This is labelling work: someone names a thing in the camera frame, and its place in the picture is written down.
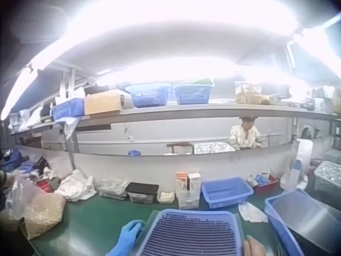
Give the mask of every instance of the shelf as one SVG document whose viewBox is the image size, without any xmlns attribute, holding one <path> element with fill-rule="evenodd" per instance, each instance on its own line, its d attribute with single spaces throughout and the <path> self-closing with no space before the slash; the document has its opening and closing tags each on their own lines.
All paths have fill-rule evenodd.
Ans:
<svg viewBox="0 0 341 256">
<path fill-rule="evenodd" d="M 111 112 L 92 116 L 84 116 L 79 121 L 77 127 L 140 121 L 240 116 L 300 117 L 324 120 L 332 120 L 338 117 L 337 115 L 317 113 L 302 108 L 290 108 L 282 106 L 242 104 L 179 105 L 128 109 L 114 113 Z"/>
</svg>

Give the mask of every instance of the gloved hand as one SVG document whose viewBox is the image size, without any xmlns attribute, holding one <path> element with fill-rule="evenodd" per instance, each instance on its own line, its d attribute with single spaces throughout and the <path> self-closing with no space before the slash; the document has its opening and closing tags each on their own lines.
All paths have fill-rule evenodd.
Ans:
<svg viewBox="0 0 341 256">
<path fill-rule="evenodd" d="M 107 253 L 107 256 L 128 256 L 135 245 L 143 225 L 144 222 L 142 220 L 132 220 L 123 226 L 117 244 Z"/>
</svg>

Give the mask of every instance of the white cloth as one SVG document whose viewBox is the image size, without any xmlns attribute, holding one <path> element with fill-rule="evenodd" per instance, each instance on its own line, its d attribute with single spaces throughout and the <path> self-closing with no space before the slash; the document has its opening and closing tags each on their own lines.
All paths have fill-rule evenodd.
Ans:
<svg viewBox="0 0 341 256">
<path fill-rule="evenodd" d="M 257 146 L 262 147 L 262 138 L 255 126 L 252 126 L 246 138 L 244 128 L 241 125 L 234 125 L 231 128 L 229 143 L 236 150 L 240 148 L 256 148 Z"/>
<path fill-rule="evenodd" d="M 85 179 L 79 170 L 74 170 L 72 175 L 60 183 L 55 193 L 62 195 L 72 202 L 87 200 L 96 194 L 93 186 L 93 177 L 90 176 Z"/>
<path fill-rule="evenodd" d="M 240 215 L 243 217 L 245 221 L 250 222 L 268 222 L 267 216 L 264 212 L 262 212 L 260 209 L 255 207 L 254 205 L 243 202 L 238 205 L 238 209 L 240 212 Z"/>
</svg>

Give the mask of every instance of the green workbench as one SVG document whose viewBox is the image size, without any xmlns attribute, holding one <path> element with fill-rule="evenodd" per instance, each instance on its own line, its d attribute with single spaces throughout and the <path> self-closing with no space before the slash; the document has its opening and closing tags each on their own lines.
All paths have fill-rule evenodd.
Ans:
<svg viewBox="0 0 341 256">
<path fill-rule="evenodd" d="M 253 195 L 248 201 L 263 210 L 264 200 L 280 192 L 278 189 L 267 196 Z M 105 255 L 115 246 L 123 225 L 134 219 L 147 221 L 153 210 L 167 208 L 178 208 L 177 202 L 172 205 L 133 204 L 128 200 L 117 201 L 96 195 L 86 201 L 67 203 L 61 223 L 31 240 L 31 244 L 41 256 Z M 199 210 L 207 209 L 208 205 L 201 198 Z M 219 210 L 239 214 L 237 206 Z M 240 219 L 244 235 L 264 244 L 267 255 L 287 255 L 270 223 L 251 223 L 241 216 Z"/>
</svg>

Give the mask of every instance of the blue basket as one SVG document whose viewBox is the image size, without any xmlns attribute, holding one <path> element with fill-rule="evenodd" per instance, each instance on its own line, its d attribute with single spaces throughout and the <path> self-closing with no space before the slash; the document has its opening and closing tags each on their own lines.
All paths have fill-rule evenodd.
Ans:
<svg viewBox="0 0 341 256">
<path fill-rule="evenodd" d="M 177 103 L 179 105 L 208 104 L 211 94 L 211 84 L 178 84 L 174 85 Z"/>
<path fill-rule="evenodd" d="M 132 95 L 136 108 L 158 107 L 167 105 L 170 84 L 141 84 L 125 88 Z"/>
<path fill-rule="evenodd" d="M 239 204 L 254 193 L 241 177 L 203 182 L 201 191 L 211 209 Z"/>
<path fill-rule="evenodd" d="M 287 226 L 284 224 L 284 222 L 282 221 L 281 217 L 278 215 L 276 210 L 272 207 L 272 203 L 276 199 L 281 197 L 282 195 L 283 194 L 281 194 L 279 196 L 269 197 L 265 200 L 265 209 L 264 209 L 265 214 L 267 215 L 268 219 L 270 220 L 270 223 L 272 224 L 272 226 L 276 230 L 276 233 L 281 238 L 281 240 L 282 240 L 285 248 L 287 249 L 289 255 L 290 256 L 304 256 L 304 253 L 303 253 L 301 247 L 299 247 L 296 239 L 294 238 L 294 236 L 292 235 L 290 230 L 287 228 Z"/>
<path fill-rule="evenodd" d="M 137 251 L 150 255 L 242 255 L 236 217 L 227 211 L 163 210 Z"/>
<path fill-rule="evenodd" d="M 84 99 L 73 98 L 52 108 L 53 119 L 84 116 Z"/>
<path fill-rule="evenodd" d="M 22 156 L 18 149 L 13 149 L 10 159 L 6 161 L 5 159 L 1 160 L 1 170 L 4 172 L 11 172 L 15 168 L 18 168 L 22 162 Z"/>
</svg>

